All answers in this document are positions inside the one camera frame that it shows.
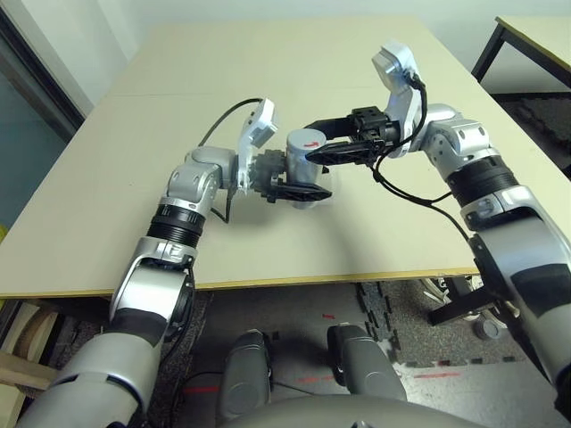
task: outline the metal table frame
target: metal table frame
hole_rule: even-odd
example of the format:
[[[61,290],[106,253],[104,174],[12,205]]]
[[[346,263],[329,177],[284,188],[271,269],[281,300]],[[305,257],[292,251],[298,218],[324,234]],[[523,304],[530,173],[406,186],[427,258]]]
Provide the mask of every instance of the metal table frame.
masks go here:
[[[492,33],[488,44],[485,46],[480,58],[478,58],[476,65],[472,69],[472,75],[478,82],[481,82],[484,78],[486,71],[488,71],[492,65],[493,60],[504,42],[515,47],[519,52],[548,71],[564,85],[571,87],[571,67],[565,67],[560,62],[554,61],[553,58],[546,55],[545,52],[542,52],[536,46],[530,44],[528,40],[523,39],[521,35],[512,29],[506,27],[501,21],[498,21],[496,30]]]

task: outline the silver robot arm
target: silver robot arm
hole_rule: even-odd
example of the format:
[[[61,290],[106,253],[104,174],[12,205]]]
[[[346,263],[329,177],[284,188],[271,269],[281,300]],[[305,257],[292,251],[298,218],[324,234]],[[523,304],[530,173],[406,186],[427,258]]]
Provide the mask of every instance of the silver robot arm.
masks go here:
[[[458,201],[466,225],[475,232],[468,243],[484,282],[479,296],[488,294],[486,304],[493,301],[513,318],[509,330],[558,389],[556,407],[571,418],[568,239],[530,189],[518,183],[479,122],[464,119],[444,104],[426,106],[426,90],[407,46],[390,42],[373,63],[391,91],[386,110],[354,109],[347,118],[310,124],[308,128],[321,130],[327,139],[348,136],[351,142],[326,144],[306,158],[322,165],[364,163],[382,182],[373,168],[377,159],[424,152]],[[424,105],[419,94],[423,91]],[[517,319],[506,302],[519,310]]]
[[[273,103],[265,100],[244,123],[241,151],[265,143],[276,131],[272,120]],[[20,428],[120,427],[147,411],[162,344],[190,318],[203,224],[216,192],[236,185],[238,158],[232,150],[199,147],[172,172],[113,295],[109,328],[79,350],[26,411]],[[249,156],[240,164],[251,162]]]

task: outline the beige tabletop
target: beige tabletop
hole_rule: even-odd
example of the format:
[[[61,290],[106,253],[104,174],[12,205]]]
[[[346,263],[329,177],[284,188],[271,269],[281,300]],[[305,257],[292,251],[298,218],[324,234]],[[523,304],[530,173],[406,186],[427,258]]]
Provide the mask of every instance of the beige tabletop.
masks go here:
[[[231,104],[276,103],[287,133],[352,108],[386,106],[371,63],[394,38],[415,54],[430,103],[480,120],[520,182],[567,236],[571,185],[430,32],[411,17],[172,25],[154,31],[75,135],[0,245],[0,296],[107,294],[120,282],[170,172]],[[236,147],[248,110],[209,144]],[[422,153],[389,160],[395,184],[435,197],[446,185]],[[209,216],[199,288],[463,275],[471,253],[442,216],[399,200],[364,167],[332,168],[334,197],[312,210],[236,199],[230,225]],[[219,193],[217,206],[223,204]],[[452,199],[441,206],[459,220]]]
[[[571,16],[498,16],[496,21],[571,70]]]

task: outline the black cable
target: black cable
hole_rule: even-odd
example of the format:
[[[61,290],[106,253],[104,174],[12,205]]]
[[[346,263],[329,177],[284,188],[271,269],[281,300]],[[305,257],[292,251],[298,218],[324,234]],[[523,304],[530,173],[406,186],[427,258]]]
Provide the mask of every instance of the black cable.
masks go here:
[[[190,376],[186,377],[185,379],[183,379],[181,382],[178,382],[177,385],[175,386],[175,395],[172,399],[172,401],[170,402],[170,408],[169,408],[169,428],[172,428],[172,426],[174,426],[174,421],[175,421],[175,410],[177,408],[177,404],[178,404],[178,397],[180,397],[181,392],[183,390],[183,388],[185,387],[185,385],[187,383],[189,383],[190,381],[192,381],[193,379],[195,379],[195,377],[198,376],[204,376],[204,375],[223,375],[224,372],[198,372],[198,373],[194,373],[191,374]]]
[[[161,358],[161,363],[159,363],[159,370],[166,364],[166,362],[169,360],[169,358],[172,357],[172,355],[180,347],[180,344],[182,343],[183,337],[185,337],[186,333],[188,332],[189,326],[190,326],[190,317],[186,320],[185,324],[182,327],[182,330],[178,334],[177,339],[175,339],[175,342],[172,344],[169,351],[165,354],[165,356],[163,358]]]
[[[287,388],[287,389],[289,389],[289,390],[294,390],[294,391],[298,391],[298,392],[303,392],[304,394],[307,394],[307,395],[318,395],[318,394],[316,394],[315,392],[306,391],[306,390],[303,390],[302,388],[297,388],[296,386],[288,385],[287,383],[281,383],[281,382],[278,382],[278,381],[273,381],[272,383],[273,383],[274,385],[281,386],[282,388]]]
[[[230,107],[228,110],[224,111],[224,113],[222,114],[222,116],[220,116],[218,118],[218,120],[216,120],[216,122],[214,122],[214,124],[210,127],[210,129],[206,132],[206,134],[204,135],[203,139],[200,141],[200,143],[198,144],[198,147],[202,147],[203,145],[206,144],[206,142],[208,141],[208,139],[210,138],[210,136],[212,135],[212,133],[216,130],[216,128],[220,125],[220,123],[222,123],[224,121],[224,119],[226,119],[230,114],[232,114],[234,111],[238,110],[240,107],[245,106],[246,104],[252,104],[252,103],[261,103],[263,101],[262,98],[248,98],[246,100],[241,101],[240,103],[236,103],[234,104],[232,107]],[[222,220],[224,223],[229,223],[230,222],[230,210],[232,207],[232,198],[234,197],[234,194],[236,193],[236,189],[234,187],[232,187],[231,189],[228,189],[228,194],[226,197],[226,208],[225,208],[225,212],[226,212],[226,216],[223,216],[222,213],[218,210],[216,210],[215,208],[211,208],[211,212],[218,217],[220,220]]]
[[[177,408],[177,404],[178,404],[178,397],[180,397],[182,390],[184,389],[185,385],[187,383],[189,383],[190,381],[192,381],[193,379],[195,379],[196,377],[199,376],[204,376],[204,375],[223,375],[224,372],[216,372],[216,371],[205,371],[205,372],[198,372],[198,373],[194,373],[191,374],[190,376],[186,377],[185,379],[183,379],[181,382],[177,383],[177,386],[175,387],[176,393],[175,393],[175,397],[172,400],[172,402],[170,403],[170,409],[169,409],[169,425],[168,427],[171,428],[173,426],[174,423],[174,417],[175,417],[175,410]],[[288,385],[287,383],[282,383],[282,382],[278,382],[278,381],[273,381],[272,382],[274,385],[277,386],[281,386],[282,388],[287,388],[290,390],[294,390],[294,391],[298,391],[298,392],[302,392],[304,394],[308,394],[308,395],[318,395],[315,392],[311,392],[311,391],[306,391],[302,388],[297,388],[293,385]]]
[[[206,144],[206,141],[210,138],[210,136],[212,135],[212,133],[216,130],[216,128],[220,125],[220,123],[222,123],[224,121],[225,118],[227,118],[230,114],[232,114],[234,111],[238,110],[240,107],[242,107],[243,105],[246,104],[252,104],[252,103],[261,103],[263,101],[263,99],[261,98],[248,98],[247,100],[243,100],[240,103],[236,103],[234,104],[232,107],[230,107],[228,110],[224,111],[224,113],[222,114],[222,116],[220,116],[218,118],[218,120],[216,120],[214,122],[214,125],[211,126],[211,128],[208,130],[208,132],[206,133],[206,135],[203,137],[203,139],[201,140],[201,142],[198,144],[198,147],[202,147],[203,145]]]
[[[381,163],[385,160],[385,158],[389,155],[389,153],[395,151],[399,147],[404,146],[406,143],[413,141],[418,136],[418,134],[420,133],[420,131],[422,130],[422,128],[426,122],[426,115],[428,113],[428,97],[426,94],[426,86],[420,80],[420,77],[417,74],[415,74],[412,77],[408,77],[407,80],[408,80],[408,82],[412,88],[414,88],[420,92],[420,104],[421,104],[420,121],[418,122],[418,125],[412,131],[412,133],[410,134],[409,137],[405,138],[404,140],[402,140],[398,144],[394,145],[387,152],[383,153],[383,155],[381,155],[379,157],[375,167],[371,168],[371,172],[373,173],[373,178],[382,187],[384,187],[388,192],[394,194],[395,196],[397,196],[397,197],[399,197],[405,201],[416,203],[417,205],[420,205],[421,207],[429,208],[430,210],[434,210],[434,211],[442,214],[443,216],[445,216],[447,219],[450,220],[450,222],[454,225],[454,227],[456,227],[458,229],[458,231],[460,232],[460,234],[462,235],[464,240],[467,241],[469,238],[468,238],[467,233],[462,228],[462,226],[448,212],[446,212],[446,211],[444,211],[438,207],[435,207],[433,205],[434,203],[443,201],[444,199],[448,198],[450,195],[452,195],[451,192],[445,193],[442,196],[435,198],[435,199],[420,198],[414,194],[405,192],[401,188],[397,187],[396,185],[391,183],[389,180],[387,180],[383,176],[383,174],[381,174],[381,172],[380,172]]]
[[[185,321],[185,324],[183,325],[182,330],[178,334],[176,341],[172,344],[172,346],[170,347],[169,351],[165,354],[165,356],[163,358],[161,358],[161,362],[159,363],[159,370],[161,370],[161,368],[165,365],[165,363],[169,360],[169,358],[172,357],[174,355],[174,353],[177,351],[177,349],[180,347],[180,344],[181,344],[183,338],[186,336],[186,333],[188,332],[190,322],[192,321],[193,312],[194,312],[193,309],[188,311],[188,318]],[[188,347],[189,349],[193,348],[194,343],[196,342],[196,339],[200,335],[200,333],[204,327],[205,322],[206,322],[206,309],[204,309],[203,316],[198,323],[198,332],[194,336],[193,342]]]

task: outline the table edge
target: table edge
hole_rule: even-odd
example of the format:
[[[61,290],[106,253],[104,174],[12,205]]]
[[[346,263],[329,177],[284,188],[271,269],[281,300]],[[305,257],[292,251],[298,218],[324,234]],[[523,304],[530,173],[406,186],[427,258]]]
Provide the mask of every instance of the table edge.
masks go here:
[[[441,269],[410,270],[397,272],[376,272],[369,274],[323,275],[323,276],[292,276],[289,278],[253,279],[240,281],[223,281],[218,283],[197,284],[198,291],[233,290],[240,288],[279,287],[288,285],[311,285],[324,283],[350,283],[367,281],[391,281],[419,279],[439,276],[470,276],[480,275],[475,267],[450,267]],[[108,290],[70,290],[68,292],[42,292],[42,293],[2,293],[0,299],[43,299],[50,297],[105,297],[115,292]]]
[[[547,56],[548,58],[550,58],[552,61],[556,62],[557,64],[559,64],[561,67],[563,67],[564,69],[566,69],[567,71],[571,72],[571,64],[567,63],[565,60],[563,60],[562,58],[559,58],[556,54],[554,54],[552,51],[550,51],[549,49],[547,49],[544,46],[539,45],[537,42],[535,42],[534,40],[532,40],[529,36],[527,36],[525,33],[522,33],[520,30],[516,29],[515,27],[513,27],[512,25],[510,25],[508,22],[506,22],[501,16],[496,16],[495,21],[498,22],[498,25],[501,25],[503,28],[505,28],[507,31],[509,31],[510,33],[512,33],[514,36],[522,39],[523,41],[527,42],[529,45],[531,45],[532,47],[534,47],[535,49],[537,49],[539,52],[541,52],[543,55]]]

